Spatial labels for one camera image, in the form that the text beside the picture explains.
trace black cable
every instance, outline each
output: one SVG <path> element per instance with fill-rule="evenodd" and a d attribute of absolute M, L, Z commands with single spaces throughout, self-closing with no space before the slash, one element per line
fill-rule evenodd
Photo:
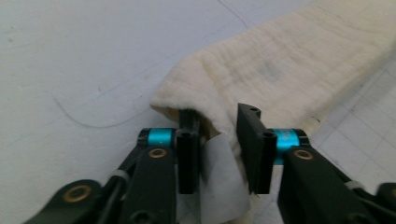
<path fill-rule="evenodd" d="M 369 206 L 370 208 L 375 209 L 376 211 L 380 212 L 383 216 L 386 216 L 388 218 L 390 218 L 390 221 L 392 221 L 392 223 L 396 223 L 396 213 L 389 210 L 388 208 L 385 208 L 377 203 L 373 203 L 372 201 L 363 199 L 359 197 L 359 200 L 366 204 L 367 206 Z"/>

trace blue spacer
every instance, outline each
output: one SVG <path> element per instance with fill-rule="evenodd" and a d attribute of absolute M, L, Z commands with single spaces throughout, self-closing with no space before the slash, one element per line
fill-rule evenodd
<path fill-rule="evenodd" d="M 173 129 L 155 128 L 148 133 L 149 147 L 171 147 L 173 141 Z"/>
<path fill-rule="evenodd" d="M 277 135 L 275 165 L 283 165 L 282 156 L 291 147 L 300 145 L 297 133 L 293 129 L 273 129 Z"/>

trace white paper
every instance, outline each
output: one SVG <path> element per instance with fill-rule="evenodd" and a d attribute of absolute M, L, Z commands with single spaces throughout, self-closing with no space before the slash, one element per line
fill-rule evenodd
<path fill-rule="evenodd" d="M 223 223 L 249 209 L 248 189 L 225 134 L 205 144 L 200 187 L 203 224 Z"/>

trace white table surface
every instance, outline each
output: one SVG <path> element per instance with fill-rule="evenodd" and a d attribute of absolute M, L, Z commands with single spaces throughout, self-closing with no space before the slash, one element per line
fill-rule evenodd
<path fill-rule="evenodd" d="M 0 223 L 22 223 L 67 183 L 105 183 L 142 128 L 175 126 L 149 98 L 179 59 L 307 2 L 2 1 Z M 371 191 L 396 179 L 393 57 L 313 138 Z M 257 223 L 282 223 L 277 185 Z M 181 201 L 181 223 L 198 223 L 193 200 Z"/>

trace cyan cylindrical spacer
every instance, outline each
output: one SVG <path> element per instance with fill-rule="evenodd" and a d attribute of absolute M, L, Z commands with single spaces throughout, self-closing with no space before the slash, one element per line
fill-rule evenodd
<path fill-rule="evenodd" d="M 171 147 L 173 142 L 173 129 L 153 128 L 148 133 L 149 147 Z"/>
<path fill-rule="evenodd" d="M 297 133 L 293 129 L 273 129 L 277 135 L 275 165 L 283 165 L 282 156 L 291 149 L 300 145 Z"/>

